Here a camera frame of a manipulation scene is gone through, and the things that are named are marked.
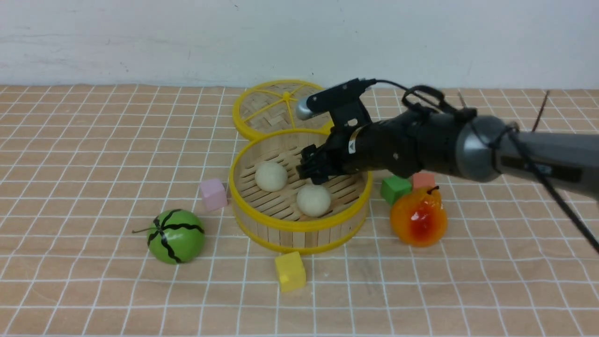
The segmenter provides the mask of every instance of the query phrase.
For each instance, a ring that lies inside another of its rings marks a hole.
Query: orange block
[[[412,176],[412,191],[420,187],[435,187],[435,175],[427,172],[418,172]]]

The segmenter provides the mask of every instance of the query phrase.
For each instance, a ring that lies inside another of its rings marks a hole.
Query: yellow rim
[[[323,229],[334,227],[336,225],[339,225],[342,222],[345,222],[345,221],[353,218],[362,209],[362,207],[364,207],[364,205],[368,201],[368,198],[370,198],[370,192],[371,192],[372,184],[373,184],[373,177],[370,172],[367,173],[366,186],[364,186],[364,192],[362,192],[362,195],[360,195],[360,197],[343,212],[340,212],[338,214],[332,215],[332,216],[330,216],[328,218],[324,218],[324,219],[302,221],[302,222],[280,220],[280,219],[272,218],[268,215],[264,215],[264,214],[258,212],[256,209],[254,209],[248,203],[246,203],[245,200],[243,200],[243,198],[241,197],[241,194],[239,194],[239,191],[237,191],[237,187],[235,186],[235,180],[234,180],[235,167],[237,166],[239,158],[241,158],[252,146],[258,144],[259,142],[261,142],[265,139],[271,138],[271,137],[276,137],[276,136],[279,136],[282,134],[289,134],[289,133],[312,133],[312,134],[321,134],[321,135],[325,135],[325,136],[328,134],[328,133],[320,131],[320,130],[308,130],[308,129],[280,130],[280,131],[276,131],[274,133],[268,134],[260,139],[252,140],[235,157],[235,160],[233,160],[233,165],[231,166],[231,169],[229,171],[229,186],[231,187],[231,195],[232,195],[233,200],[236,202],[237,206],[244,213],[248,214],[252,219],[256,220],[257,222],[259,222],[265,226],[268,226],[271,228],[276,228],[278,230],[284,230],[284,231],[300,231],[300,232],[318,231],[318,230],[323,230]]]
[[[269,94],[273,94],[275,96],[280,96],[279,94],[277,94],[276,92],[270,92],[270,91],[265,91],[262,88],[269,86],[269,85],[276,85],[276,84],[280,84],[280,83],[297,83],[297,84],[301,84],[301,86],[298,89],[295,89],[291,94],[293,95],[295,93],[295,91],[299,90],[301,87],[303,86],[311,86],[312,88],[315,88],[317,90],[323,90],[324,88],[314,84],[314,83],[310,83],[310,82],[305,82],[305,81],[301,81],[301,80],[278,80],[278,81],[270,81],[270,82],[265,82],[262,83],[260,85],[257,85],[253,88],[250,88],[246,91],[244,91],[238,98],[237,100],[235,100],[235,103],[233,104],[233,123],[235,124],[235,127],[237,128],[237,131],[245,138],[248,140],[255,140],[255,139],[259,139],[261,137],[263,137],[265,134],[258,131],[258,130],[254,130],[251,127],[248,127],[246,124],[246,120],[241,118],[241,102],[243,102],[243,100],[246,99],[246,97],[253,93],[253,92],[266,92]],[[258,110],[257,112],[255,112],[254,114],[252,114],[252,116],[250,116],[249,118],[253,117],[254,115],[257,115],[258,113],[266,110],[267,108],[281,103],[283,102],[283,98],[281,98],[281,100],[272,103],[268,106],[265,106],[264,108]],[[291,114],[291,106],[289,105],[289,102],[287,102],[287,109],[289,111],[289,113]],[[291,116],[291,124],[292,124],[292,130],[300,130],[300,129],[295,129],[295,124],[294,124],[294,119],[293,116]],[[331,128],[333,127],[333,121],[329,121],[327,122],[322,128],[320,128],[319,130],[325,131],[326,134],[330,133]]]
[[[233,210],[233,214],[235,215],[235,220],[237,220],[237,224],[239,225],[239,228],[241,228],[241,231],[243,233],[245,233],[247,235],[247,237],[249,237],[252,241],[256,242],[258,245],[263,246],[266,249],[270,249],[272,251],[280,252],[283,254],[296,251],[302,255],[309,255],[309,254],[320,254],[323,252],[330,251],[332,249],[335,249],[335,248],[341,246],[342,244],[346,243],[351,238],[353,238],[360,231],[360,228],[362,228],[364,221],[366,221],[366,217],[364,217],[364,219],[360,220],[360,222],[358,223],[356,228],[354,228],[351,232],[349,232],[348,235],[346,235],[345,237],[343,237],[337,241],[327,243],[326,245],[313,247],[313,248],[291,248],[291,247],[275,245],[274,243],[264,241],[260,237],[257,237],[256,235],[254,235],[254,233],[252,233],[250,230],[247,229],[247,227],[243,224],[243,222],[241,222],[241,220],[237,216],[237,213],[235,210]]]

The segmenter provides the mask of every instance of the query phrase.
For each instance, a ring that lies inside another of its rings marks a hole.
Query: watermelon stem
[[[137,233],[141,233],[142,231],[149,231],[151,229],[156,229],[156,227],[149,227],[149,228],[142,229],[142,230],[132,230],[131,233],[132,234],[137,234]]]

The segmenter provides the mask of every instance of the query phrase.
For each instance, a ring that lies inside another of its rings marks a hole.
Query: bamboo steamer lid
[[[323,90],[314,83],[300,80],[266,82],[246,90],[233,106],[233,122],[248,140],[289,129],[321,130],[327,134],[333,126],[324,113],[307,121],[295,116],[298,100]]]

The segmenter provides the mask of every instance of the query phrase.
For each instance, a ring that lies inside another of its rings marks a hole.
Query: toy watermelon
[[[148,249],[158,260],[177,264],[193,260],[204,247],[204,226],[199,218],[183,209],[162,212],[148,231]]]

